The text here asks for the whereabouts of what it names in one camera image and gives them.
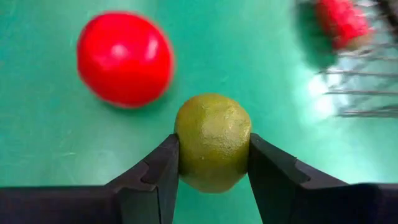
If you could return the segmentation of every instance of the teal table surface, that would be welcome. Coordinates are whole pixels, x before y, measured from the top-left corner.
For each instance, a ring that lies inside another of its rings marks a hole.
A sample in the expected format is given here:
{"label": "teal table surface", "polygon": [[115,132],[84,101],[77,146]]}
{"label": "teal table surface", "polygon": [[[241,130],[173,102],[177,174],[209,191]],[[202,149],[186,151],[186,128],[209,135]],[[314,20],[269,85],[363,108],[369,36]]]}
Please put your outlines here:
{"label": "teal table surface", "polygon": [[[116,9],[155,21],[176,54],[170,90],[138,110],[100,102],[77,75],[82,27]],[[322,171],[398,182],[398,119],[334,116],[319,48],[293,15],[290,0],[0,1],[0,186],[107,183],[172,133],[185,100],[209,92],[240,102],[255,133]],[[260,223],[248,178],[220,195],[181,182],[174,223],[186,222]]]}

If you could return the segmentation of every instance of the blurred red object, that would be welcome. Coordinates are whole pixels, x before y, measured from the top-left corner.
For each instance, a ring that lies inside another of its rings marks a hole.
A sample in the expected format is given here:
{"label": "blurred red object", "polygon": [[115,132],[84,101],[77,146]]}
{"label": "blurred red object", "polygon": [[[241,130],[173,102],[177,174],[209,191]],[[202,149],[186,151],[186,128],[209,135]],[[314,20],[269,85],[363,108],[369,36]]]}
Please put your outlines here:
{"label": "blurred red object", "polygon": [[78,41],[77,60],[89,89],[123,108],[156,100],[173,77],[174,56],[165,35],[128,12],[108,12],[89,21]]}
{"label": "blurred red object", "polygon": [[373,30],[351,0],[317,0],[315,10],[336,50],[356,50],[371,43]]}

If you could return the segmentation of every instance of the red object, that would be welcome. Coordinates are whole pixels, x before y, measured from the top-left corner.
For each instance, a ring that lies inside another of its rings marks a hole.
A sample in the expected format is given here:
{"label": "red object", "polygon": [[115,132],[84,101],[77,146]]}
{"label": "red object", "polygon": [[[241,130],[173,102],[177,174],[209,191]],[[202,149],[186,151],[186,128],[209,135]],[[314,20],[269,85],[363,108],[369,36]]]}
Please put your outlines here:
{"label": "red object", "polygon": [[353,40],[373,32],[351,0],[318,0],[316,11],[325,32],[333,36],[335,49],[345,49]]}
{"label": "red object", "polygon": [[125,108],[156,100],[173,77],[168,40],[151,22],[128,12],[109,12],[91,20],[81,32],[77,60],[87,86]]}

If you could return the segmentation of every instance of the green fruit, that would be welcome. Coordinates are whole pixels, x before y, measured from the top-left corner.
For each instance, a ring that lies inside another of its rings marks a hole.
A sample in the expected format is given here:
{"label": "green fruit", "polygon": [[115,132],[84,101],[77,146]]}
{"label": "green fruit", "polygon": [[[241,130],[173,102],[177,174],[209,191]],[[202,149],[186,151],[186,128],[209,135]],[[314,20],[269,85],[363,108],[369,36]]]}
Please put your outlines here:
{"label": "green fruit", "polygon": [[224,192],[247,172],[251,120],[236,101],[214,93],[194,96],[178,111],[175,132],[181,178],[195,189]]}

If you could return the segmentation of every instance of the red fruit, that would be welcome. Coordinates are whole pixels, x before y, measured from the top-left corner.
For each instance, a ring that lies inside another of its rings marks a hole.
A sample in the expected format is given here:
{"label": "red fruit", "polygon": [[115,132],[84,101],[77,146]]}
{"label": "red fruit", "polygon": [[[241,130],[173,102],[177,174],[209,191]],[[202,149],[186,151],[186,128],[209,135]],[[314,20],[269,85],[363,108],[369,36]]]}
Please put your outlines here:
{"label": "red fruit", "polygon": [[372,40],[373,30],[351,0],[318,0],[316,11],[325,32],[333,36],[335,49],[356,50]]}
{"label": "red fruit", "polygon": [[165,92],[173,77],[173,59],[163,33],[128,12],[94,18],[77,45],[81,79],[100,98],[125,108],[146,105]]}

